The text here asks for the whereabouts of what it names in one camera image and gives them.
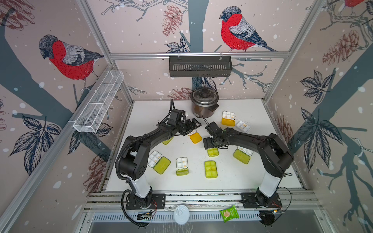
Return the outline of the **large green pillbox front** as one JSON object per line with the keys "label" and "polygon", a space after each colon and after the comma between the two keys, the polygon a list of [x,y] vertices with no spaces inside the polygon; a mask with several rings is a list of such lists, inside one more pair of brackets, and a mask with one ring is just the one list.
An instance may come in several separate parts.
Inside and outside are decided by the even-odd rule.
{"label": "large green pillbox front", "polygon": [[215,179],[218,176],[217,165],[215,161],[205,161],[205,176],[208,179]]}

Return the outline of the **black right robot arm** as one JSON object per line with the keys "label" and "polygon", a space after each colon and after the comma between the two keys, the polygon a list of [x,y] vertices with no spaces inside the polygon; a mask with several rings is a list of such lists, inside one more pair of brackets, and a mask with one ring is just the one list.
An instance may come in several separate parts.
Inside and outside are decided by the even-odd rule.
{"label": "black right robot arm", "polygon": [[259,188],[256,190],[255,198],[259,206],[268,206],[273,201],[286,170],[294,160],[294,156],[287,145],[276,134],[257,136],[242,133],[233,128],[223,130],[215,122],[208,124],[205,129],[210,135],[210,137],[203,139],[206,150],[238,146],[260,155],[266,172]]}

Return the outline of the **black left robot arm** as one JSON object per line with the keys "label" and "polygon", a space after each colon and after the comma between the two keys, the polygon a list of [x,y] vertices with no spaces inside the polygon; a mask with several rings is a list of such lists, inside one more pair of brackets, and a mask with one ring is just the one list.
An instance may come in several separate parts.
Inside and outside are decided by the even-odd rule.
{"label": "black left robot arm", "polygon": [[115,161],[115,172],[120,180],[130,185],[134,195],[148,199],[152,188],[145,178],[151,150],[158,144],[175,136],[186,136],[198,129],[201,123],[196,119],[172,120],[159,122],[156,129],[141,136],[128,136]]}

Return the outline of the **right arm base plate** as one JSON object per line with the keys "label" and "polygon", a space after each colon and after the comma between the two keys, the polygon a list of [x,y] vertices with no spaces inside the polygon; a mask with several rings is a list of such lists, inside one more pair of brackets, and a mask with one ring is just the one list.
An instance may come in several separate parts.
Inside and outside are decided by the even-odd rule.
{"label": "right arm base plate", "polygon": [[254,208],[271,208],[281,209],[282,203],[277,192],[275,192],[270,198],[263,194],[246,192],[241,193],[241,201],[243,207],[246,209]]}

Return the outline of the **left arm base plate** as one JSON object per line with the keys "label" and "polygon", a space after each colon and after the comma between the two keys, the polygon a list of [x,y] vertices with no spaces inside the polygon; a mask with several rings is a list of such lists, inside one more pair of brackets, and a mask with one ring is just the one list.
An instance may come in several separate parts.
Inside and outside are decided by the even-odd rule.
{"label": "left arm base plate", "polygon": [[140,198],[135,194],[129,194],[126,199],[125,209],[126,210],[140,210],[140,209],[157,209],[163,210],[166,203],[166,194],[152,194],[147,197]]}

